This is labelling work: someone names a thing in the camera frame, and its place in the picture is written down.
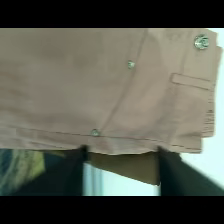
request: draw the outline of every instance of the dark object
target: dark object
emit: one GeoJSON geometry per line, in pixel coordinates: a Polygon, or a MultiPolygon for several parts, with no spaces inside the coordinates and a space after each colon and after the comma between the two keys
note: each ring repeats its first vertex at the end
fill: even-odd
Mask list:
{"type": "Polygon", "coordinates": [[[224,196],[224,191],[192,169],[177,153],[159,149],[161,196],[224,196]]]}
{"type": "Polygon", "coordinates": [[[69,156],[50,167],[13,196],[82,196],[83,168],[87,148],[71,150],[69,156]]]}

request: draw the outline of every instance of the brown fabric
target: brown fabric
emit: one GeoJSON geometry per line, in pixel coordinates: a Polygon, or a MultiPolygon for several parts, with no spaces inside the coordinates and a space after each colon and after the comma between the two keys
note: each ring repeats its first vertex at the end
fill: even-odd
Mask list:
{"type": "Polygon", "coordinates": [[[215,33],[0,29],[0,47],[0,147],[201,151],[218,65],[215,33]],[[194,47],[201,33],[209,37],[206,50],[194,47]]]}
{"type": "Polygon", "coordinates": [[[144,183],[159,185],[158,154],[148,152],[139,155],[103,155],[90,153],[90,164],[144,183]]]}

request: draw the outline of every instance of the pocket flap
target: pocket flap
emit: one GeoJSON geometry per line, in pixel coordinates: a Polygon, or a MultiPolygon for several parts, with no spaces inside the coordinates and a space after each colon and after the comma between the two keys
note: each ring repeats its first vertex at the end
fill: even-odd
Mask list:
{"type": "Polygon", "coordinates": [[[194,78],[190,76],[185,76],[181,74],[172,74],[171,81],[173,83],[181,84],[181,85],[187,85],[187,86],[193,86],[198,87],[202,89],[211,89],[212,82],[205,79],[200,78],[194,78]]]}

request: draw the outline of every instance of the silver button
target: silver button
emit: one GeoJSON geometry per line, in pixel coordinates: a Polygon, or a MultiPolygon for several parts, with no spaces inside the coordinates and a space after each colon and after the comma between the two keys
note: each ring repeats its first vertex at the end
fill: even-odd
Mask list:
{"type": "Polygon", "coordinates": [[[194,40],[194,46],[200,50],[208,48],[209,46],[208,37],[205,34],[197,36],[194,40]]]}
{"type": "Polygon", "coordinates": [[[132,69],[135,67],[135,63],[133,61],[128,61],[128,68],[132,69]]]}
{"type": "Polygon", "coordinates": [[[91,131],[91,135],[94,136],[94,137],[97,137],[97,136],[100,136],[100,132],[97,129],[93,129],[91,131]]]}

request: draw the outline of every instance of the metal button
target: metal button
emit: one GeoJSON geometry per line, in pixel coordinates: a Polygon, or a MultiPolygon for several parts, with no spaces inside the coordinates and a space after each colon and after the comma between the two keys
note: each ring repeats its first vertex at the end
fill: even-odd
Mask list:
{"type": "Polygon", "coordinates": [[[100,136],[100,132],[97,129],[93,129],[91,131],[91,135],[94,136],[94,137],[97,137],[97,136],[100,136]]]}
{"type": "Polygon", "coordinates": [[[200,50],[208,48],[209,46],[208,37],[205,34],[197,36],[194,40],[194,46],[200,50]]]}
{"type": "Polygon", "coordinates": [[[133,61],[128,61],[128,68],[132,69],[135,67],[135,63],[133,61]]]}

